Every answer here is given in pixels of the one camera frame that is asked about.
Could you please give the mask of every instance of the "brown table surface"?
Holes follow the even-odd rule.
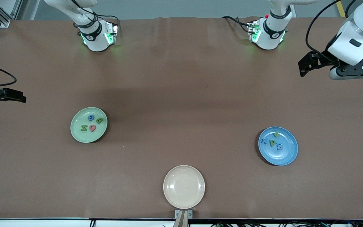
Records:
[[[265,51],[226,19],[125,20],[101,53],[72,21],[12,21],[0,67],[28,99],[0,104],[0,217],[173,217],[163,179],[187,164],[206,183],[196,218],[363,218],[363,79],[299,76],[310,21]],[[310,43],[342,21],[319,19]],[[110,127],[82,144],[69,125],[89,106]],[[290,165],[258,153],[275,125],[298,141]]]

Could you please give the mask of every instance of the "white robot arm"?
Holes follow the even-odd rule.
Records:
[[[311,51],[304,56],[298,62],[301,76],[313,69],[333,66],[331,79],[363,78],[363,3],[343,23],[322,55]]]
[[[44,0],[70,17],[81,32],[84,43],[92,51],[103,51],[115,43],[118,25],[106,22],[89,7],[98,0]]]
[[[267,0],[271,4],[268,17],[248,25],[249,39],[265,50],[272,50],[282,42],[286,26],[292,18],[290,5],[307,5],[317,0]]]

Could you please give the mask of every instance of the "cream plate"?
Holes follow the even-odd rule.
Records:
[[[191,166],[174,167],[163,181],[164,196],[170,204],[179,209],[190,209],[199,204],[204,192],[204,178]]]

